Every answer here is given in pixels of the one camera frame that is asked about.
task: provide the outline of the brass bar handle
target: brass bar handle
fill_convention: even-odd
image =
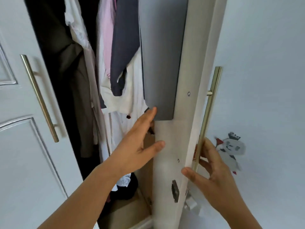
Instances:
[[[43,96],[41,95],[39,86],[38,86],[38,84],[36,82],[36,78],[34,76],[34,73],[33,73],[33,70],[31,68],[31,65],[29,63],[29,60],[28,60],[26,55],[20,55],[20,56],[21,56],[21,59],[23,61],[24,66],[25,66],[25,70],[27,71],[27,75],[29,76],[29,79],[30,79],[30,81],[32,83],[34,92],[36,94],[36,97],[38,99],[38,102],[40,104],[42,112],[44,114],[45,120],[46,120],[46,122],[47,122],[47,124],[49,126],[50,131],[51,131],[51,134],[52,134],[52,137],[54,139],[54,142],[59,142],[57,133],[55,131],[55,127],[54,127],[54,125],[52,123],[52,120],[51,120],[50,114],[48,112],[48,109],[47,109],[47,107],[46,107],[46,105],[44,103]]]
[[[211,84],[211,89],[207,93],[208,102],[207,102],[206,110],[204,112],[204,117],[203,117],[203,122],[202,122],[202,126],[201,126],[198,146],[197,146],[197,150],[196,150],[196,155],[195,155],[196,162],[193,164],[193,170],[195,170],[195,171],[197,171],[197,168],[198,168],[200,153],[201,153],[201,147],[202,147],[202,144],[203,144],[204,137],[207,133],[208,124],[209,124],[209,120],[210,120],[210,117],[211,117],[212,106],[213,106],[213,103],[214,103],[215,93],[217,91],[217,87],[218,87],[218,84],[219,84],[219,79],[220,79],[220,76],[221,76],[221,72],[222,72],[222,67],[221,66],[215,67],[215,71],[214,71],[214,75],[213,75],[213,79],[212,79],[212,84]]]

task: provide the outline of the wardrobe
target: wardrobe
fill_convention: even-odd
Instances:
[[[141,79],[133,84],[158,107],[144,146],[162,139],[166,148],[132,174],[132,195],[113,200],[95,228],[178,228],[187,192],[180,170],[192,166],[226,0],[138,2]],[[101,0],[78,3],[98,63]],[[92,99],[103,93],[100,67],[87,74],[88,47],[74,38],[67,10],[63,0],[0,0],[1,228],[38,227],[111,154],[113,135],[102,128],[113,115],[107,99]],[[126,69],[117,83],[126,84]]]

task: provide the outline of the right hand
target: right hand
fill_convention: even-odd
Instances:
[[[183,168],[181,173],[201,190],[211,206],[224,218],[248,210],[229,167],[223,162],[215,146],[207,138],[204,139],[200,155],[208,159],[208,162],[200,159],[199,164],[208,171],[209,179],[189,167]]]

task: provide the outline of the grey panel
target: grey panel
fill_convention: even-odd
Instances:
[[[188,0],[139,0],[144,98],[172,120]]]

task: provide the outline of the pink shirt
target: pink shirt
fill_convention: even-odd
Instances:
[[[110,77],[110,62],[115,10],[113,0],[102,0],[102,33],[104,41],[105,74]]]

